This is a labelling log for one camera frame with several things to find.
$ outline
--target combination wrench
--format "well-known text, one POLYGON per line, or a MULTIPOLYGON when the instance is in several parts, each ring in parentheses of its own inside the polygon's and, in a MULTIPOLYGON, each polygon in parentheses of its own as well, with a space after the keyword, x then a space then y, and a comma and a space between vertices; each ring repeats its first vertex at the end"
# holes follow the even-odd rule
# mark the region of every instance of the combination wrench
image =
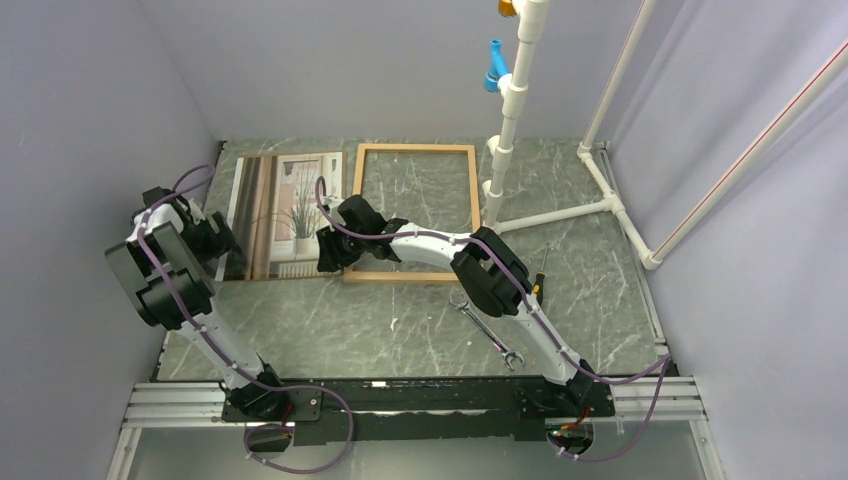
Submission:
POLYGON ((503 341, 500 339, 500 337, 498 337, 494 330, 489 328, 489 326, 486 325, 486 322, 484 322, 483 319, 480 318, 477 313, 471 308, 471 302, 468 301, 467 297, 463 296, 460 300, 455 300, 453 294, 451 294, 450 298, 448 299, 448 303, 450 303, 450 306, 453 307, 455 310, 459 310, 460 312, 464 313, 466 317, 470 318, 474 322, 474 324, 477 325, 477 328, 479 328, 483 332, 483 334, 486 335, 486 337, 488 337, 489 340, 492 341, 492 344, 495 345, 495 348, 503 357, 504 363, 506 364, 506 368, 514 372, 515 366, 513 365, 513 363, 516 359, 521 362, 522 367, 524 366, 524 355, 522 355, 521 352, 515 351, 507 347, 506 344, 503 343, 503 341))

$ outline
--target marble table surface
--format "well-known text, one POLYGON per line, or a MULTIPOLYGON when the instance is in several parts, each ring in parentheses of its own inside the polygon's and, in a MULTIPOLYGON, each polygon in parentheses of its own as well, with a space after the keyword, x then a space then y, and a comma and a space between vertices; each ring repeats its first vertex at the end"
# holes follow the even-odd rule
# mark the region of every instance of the marble table surface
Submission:
MULTIPOLYGON (((210 186, 206 211, 226 214, 236 160, 259 152, 343 151, 346 192, 361 142, 473 144, 479 180, 491 177, 484 139, 280 139, 228 142, 210 186)), ((519 139, 507 175, 500 219, 535 215, 600 199, 577 160, 577 140, 519 139)), ((468 164, 464 154, 372 153, 363 196, 386 218, 398 216, 444 231, 470 231, 468 164)), ((609 213, 503 234, 531 271, 542 261, 545 311, 568 344, 596 371, 635 373, 653 363, 654 331, 637 266, 609 213)), ((426 270, 361 261, 361 269, 426 270)), ((341 277, 217 283, 221 315, 284 378, 380 378, 508 375, 500 355, 472 322, 448 305, 458 288, 351 284, 341 277)), ((489 324, 527 357, 515 374, 537 374, 535 359, 504 325, 489 324)), ((158 379, 218 379, 211 364, 182 337, 169 335, 158 379)))

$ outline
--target empty picture frame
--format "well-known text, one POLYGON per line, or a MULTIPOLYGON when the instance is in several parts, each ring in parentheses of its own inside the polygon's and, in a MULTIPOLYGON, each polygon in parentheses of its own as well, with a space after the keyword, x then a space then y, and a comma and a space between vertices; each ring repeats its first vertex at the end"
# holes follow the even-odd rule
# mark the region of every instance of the empty picture frame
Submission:
MULTIPOLYGON (((465 153, 468 157, 468 182, 470 187, 471 231, 480 228, 480 200, 477 191, 477 156, 474 145, 436 145, 405 143, 360 143, 356 153, 356 170, 353 176, 353 194, 362 194, 365 182, 365 156, 369 151, 397 153, 465 153)), ((355 265, 344 272, 346 282, 371 283, 424 283, 450 284, 458 280, 453 272, 370 272, 356 270, 355 265)))

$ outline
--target picture of window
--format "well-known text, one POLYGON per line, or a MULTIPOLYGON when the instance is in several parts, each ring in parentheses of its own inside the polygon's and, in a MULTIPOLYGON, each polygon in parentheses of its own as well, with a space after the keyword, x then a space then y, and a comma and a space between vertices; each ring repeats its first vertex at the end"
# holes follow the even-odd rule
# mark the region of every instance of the picture of window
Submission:
POLYGON ((325 276, 317 271, 315 232, 327 221, 315 205, 315 181, 343 196, 342 152, 243 157, 236 164, 227 221, 241 253, 230 252, 216 280, 325 276))

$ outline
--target gray wall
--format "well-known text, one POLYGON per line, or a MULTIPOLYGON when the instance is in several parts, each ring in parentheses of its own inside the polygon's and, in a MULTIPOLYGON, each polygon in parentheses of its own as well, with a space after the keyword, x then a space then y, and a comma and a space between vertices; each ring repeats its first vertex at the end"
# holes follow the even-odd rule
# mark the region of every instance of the gray wall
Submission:
MULTIPOLYGON (((494 0, 140 0, 220 138, 499 133, 488 42, 512 64, 517 19, 494 0)), ((585 133, 639 0, 551 2, 519 136, 585 133)), ((609 138, 680 8, 660 2, 609 138)))
POLYGON ((103 478, 162 331, 103 259, 214 142, 132 0, 0 14, 0 477, 103 478))
MULTIPOLYGON (((650 246, 848 37, 846 20, 835 0, 687 2, 613 137, 650 246)), ((649 275, 730 478, 848 473, 846 124, 843 74, 649 275)))

